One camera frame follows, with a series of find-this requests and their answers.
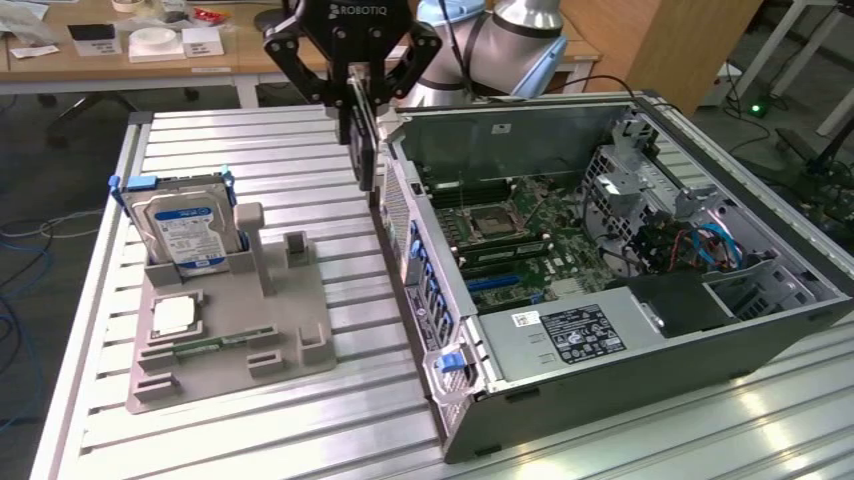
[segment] metal worktable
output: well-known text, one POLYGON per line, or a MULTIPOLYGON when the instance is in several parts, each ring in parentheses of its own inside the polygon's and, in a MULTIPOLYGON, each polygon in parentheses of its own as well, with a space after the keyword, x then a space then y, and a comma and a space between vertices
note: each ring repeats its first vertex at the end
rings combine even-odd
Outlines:
POLYGON ((32 478, 854 476, 851 321, 730 384, 443 464, 368 206, 332 128, 316 107, 156 114, 128 127, 117 173, 185 175, 228 164, 239 201, 264 205, 264 236, 308 232, 338 368, 131 415, 145 252, 108 200, 32 478))

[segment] wooden cabinet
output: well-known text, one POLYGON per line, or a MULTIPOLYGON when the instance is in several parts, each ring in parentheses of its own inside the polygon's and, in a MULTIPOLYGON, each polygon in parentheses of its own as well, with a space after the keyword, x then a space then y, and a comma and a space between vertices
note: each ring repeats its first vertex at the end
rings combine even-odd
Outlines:
MULTIPOLYGON (((560 10, 602 52, 592 75, 614 75, 652 89, 686 114, 711 88, 718 70, 762 0, 562 0, 560 10)), ((588 92, 620 90, 610 80, 588 92)))

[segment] circuit board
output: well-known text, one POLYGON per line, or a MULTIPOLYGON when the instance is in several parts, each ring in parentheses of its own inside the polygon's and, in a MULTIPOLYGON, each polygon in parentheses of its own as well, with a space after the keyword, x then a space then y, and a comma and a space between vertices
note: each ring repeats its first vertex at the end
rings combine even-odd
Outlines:
POLYGON ((516 179, 503 202, 436 210, 444 236, 458 251, 500 251, 488 247, 526 241, 526 245, 539 242, 546 247, 528 254, 536 255, 534 258, 519 259, 519 250, 506 246, 504 256, 491 254, 495 259, 490 265, 460 265, 482 314, 598 292, 615 279, 575 221, 580 201, 564 179, 538 176, 516 179), (491 281, 498 286, 482 288, 491 286, 491 281))

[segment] motherboard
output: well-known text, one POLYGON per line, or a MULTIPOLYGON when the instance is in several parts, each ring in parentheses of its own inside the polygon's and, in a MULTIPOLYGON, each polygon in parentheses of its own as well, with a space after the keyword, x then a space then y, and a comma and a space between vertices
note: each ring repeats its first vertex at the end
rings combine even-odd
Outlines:
POLYGON ((476 193, 458 186, 432 197, 478 311, 604 290, 618 274, 580 225, 576 179, 530 176, 482 183, 476 193))

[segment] robotiq logo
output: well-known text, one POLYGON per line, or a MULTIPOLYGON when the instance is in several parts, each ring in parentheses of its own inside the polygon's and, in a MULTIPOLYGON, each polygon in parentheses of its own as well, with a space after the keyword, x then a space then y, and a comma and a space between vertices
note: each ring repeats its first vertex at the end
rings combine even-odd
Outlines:
POLYGON ((386 15, 387 11, 387 7, 338 5, 336 3, 330 3, 330 20, 338 18, 339 15, 386 15))

